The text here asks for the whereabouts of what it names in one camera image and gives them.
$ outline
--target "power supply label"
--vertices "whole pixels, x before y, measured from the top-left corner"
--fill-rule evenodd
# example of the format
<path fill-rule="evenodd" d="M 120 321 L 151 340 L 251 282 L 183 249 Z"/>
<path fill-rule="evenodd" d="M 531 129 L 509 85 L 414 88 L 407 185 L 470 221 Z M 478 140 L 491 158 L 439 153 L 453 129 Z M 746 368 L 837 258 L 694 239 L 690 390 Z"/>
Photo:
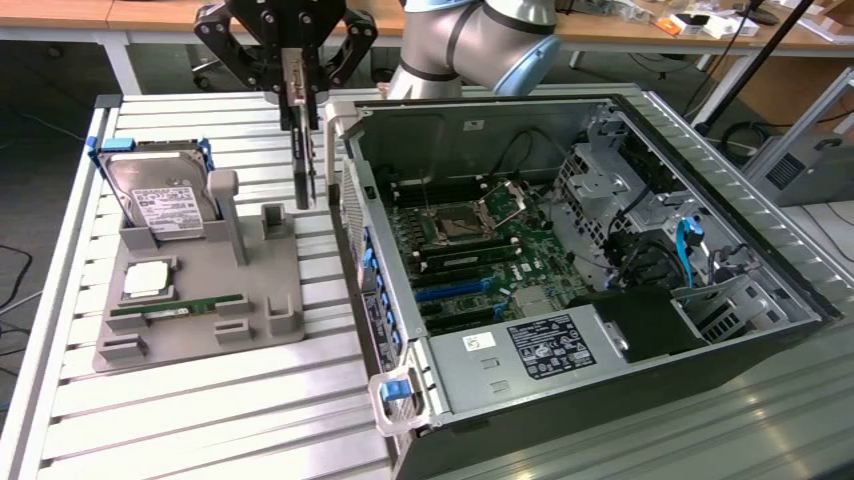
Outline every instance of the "power supply label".
<path fill-rule="evenodd" d="M 597 364 L 569 315 L 507 328 L 522 363 L 534 380 Z"/>
<path fill-rule="evenodd" d="M 154 233 L 202 228 L 202 213 L 193 187 L 132 190 L 136 205 Z"/>

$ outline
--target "black pole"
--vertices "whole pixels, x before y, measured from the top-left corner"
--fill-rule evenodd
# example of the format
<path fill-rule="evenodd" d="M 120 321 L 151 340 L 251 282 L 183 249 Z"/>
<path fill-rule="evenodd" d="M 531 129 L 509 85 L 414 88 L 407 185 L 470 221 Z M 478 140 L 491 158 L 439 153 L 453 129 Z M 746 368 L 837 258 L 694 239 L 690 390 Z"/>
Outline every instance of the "black pole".
<path fill-rule="evenodd" d="M 786 18 L 786 21 L 781 24 L 780 28 L 777 29 L 777 32 L 774 33 L 774 36 L 769 40 L 769 43 L 766 43 L 765 47 L 762 47 L 762 51 L 760 52 L 760 55 L 757 55 L 757 58 L 754 58 L 753 62 L 750 63 L 748 70 L 745 70 L 745 73 L 742 73 L 741 77 L 738 77 L 736 85 L 733 85 L 733 88 L 730 89 L 725 97 L 721 99 L 721 103 L 718 103 L 718 106 L 709 114 L 709 118 L 704 122 L 698 123 L 697 126 L 694 127 L 701 135 L 706 135 L 709 133 L 709 130 L 712 130 L 712 126 L 718 121 L 718 118 L 721 118 L 724 111 L 728 109 L 728 107 L 736 100 L 736 97 L 738 97 L 738 94 L 745 88 L 745 85 L 748 85 L 748 82 L 750 82 L 750 79 L 753 78 L 754 74 L 760 70 L 760 67 L 762 67 L 762 64 L 765 63 L 768 58 L 772 56 L 772 53 L 774 52 L 777 45 L 780 45 L 780 42 L 784 40 L 784 37 L 789 33 L 789 30 L 792 30 L 792 27 L 794 27 L 796 24 L 798 23 L 798 20 L 801 20 L 801 17 L 804 16 L 804 13 L 806 12 L 808 8 L 810 8 L 810 5 L 813 5 L 813 0 L 801 0 L 801 2 L 798 2 L 798 6 L 794 8 L 794 10 L 792 11 L 792 14 L 789 14 L 789 17 Z"/>

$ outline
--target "motherboard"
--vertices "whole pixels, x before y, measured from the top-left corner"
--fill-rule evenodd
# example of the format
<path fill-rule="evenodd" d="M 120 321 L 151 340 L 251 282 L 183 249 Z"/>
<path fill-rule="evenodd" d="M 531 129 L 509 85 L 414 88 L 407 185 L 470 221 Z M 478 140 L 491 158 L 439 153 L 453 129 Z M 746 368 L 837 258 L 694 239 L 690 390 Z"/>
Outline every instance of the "motherboard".
<path fill-rule="evenodd" d="M 554 312 L 590 292 L 523 182 L 417 189 L 393 191 L 387 213 L 431 334 Z"/>

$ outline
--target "floor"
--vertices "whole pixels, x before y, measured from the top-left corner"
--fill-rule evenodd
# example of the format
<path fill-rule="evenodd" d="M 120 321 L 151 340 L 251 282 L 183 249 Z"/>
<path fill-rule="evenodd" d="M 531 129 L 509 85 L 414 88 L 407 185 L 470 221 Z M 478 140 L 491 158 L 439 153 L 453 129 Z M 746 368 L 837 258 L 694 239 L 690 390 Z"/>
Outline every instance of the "floor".
<path fill-rule="evenodd" d="M 44 43 L 0 42 L 0 245 L 28 251 L 32 267 L 18 292 L 18 299 L 39 292 L 48 273 L 66 201 L 71 190 L 80 140 L 88 128 L 91 111 L 99 94 L 119 93 L 103 49 L 92 44 L 62 45 L 63 55 L 48 55 Z M 146 93 L 195 93 L 189 71 L 189 55 L 177 45 L 134 45 L 132 59 Z M 395 51 L 379 49 L 374 66 L 394 67 Z M 673 71 L 664 78 L 648 68 Z M 646 58 L 622 53 L 590 53 L 582 68 L 569 68 L 569 54 L 546 77 L 547 83 L 636 82 L 656 90 L 682 110 L 705 74 L 682 60 L 658 55 Z M 242 89 L 229 72 L 209 74 L 215 91 Z M 351 79 L 350 87 L 369 87 L 369 75 Z M 728 110 L 718 128 L 736 121 L 757 119 L 744 105 Z M 23 255 L 0 249 L 0 302 L 11 294 L 12 284 L 24 265 Z M 8 324 L 28 328 L 38 301 L 31 301 L 3 315 Z M 11 332 L 0 338 L 0 367 L 16 372 L 23 353 L 4 355 L 26 347 L 27 335 Z M 0 372 L 0 424 L 12 398 L 15 377 Z"/>

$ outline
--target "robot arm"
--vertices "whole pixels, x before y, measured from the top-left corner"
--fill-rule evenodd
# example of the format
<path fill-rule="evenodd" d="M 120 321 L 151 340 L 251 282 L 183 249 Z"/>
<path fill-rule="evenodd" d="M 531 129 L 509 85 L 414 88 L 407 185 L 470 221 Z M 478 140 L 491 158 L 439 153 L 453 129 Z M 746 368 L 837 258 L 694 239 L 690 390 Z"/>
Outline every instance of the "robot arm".
<path fill-rule="evenodd" d="M 407 0 L 401 66 L 389 97 L 461 95 L 461 77 L 527 95 L 558 56 L 554 0 Z"/>
<path fill-rule="evenodd" d="M 261 47 L 243 47 L 230 31 L 235 18 Z M 327 64 L 321 47 L 338 22 L 345 20 L 347 38 Z M 377 39 L 374 18 L 347 9 L 345 0 L 226 0 L 206 6 L 197 15 L 195 33 L 243 84 L 270 92 L 279 104 L 282 130 L 291 132 L 297 206 L 313 201 L 314 148 L 318 103 L 331 87 L 345 84 Z"/>

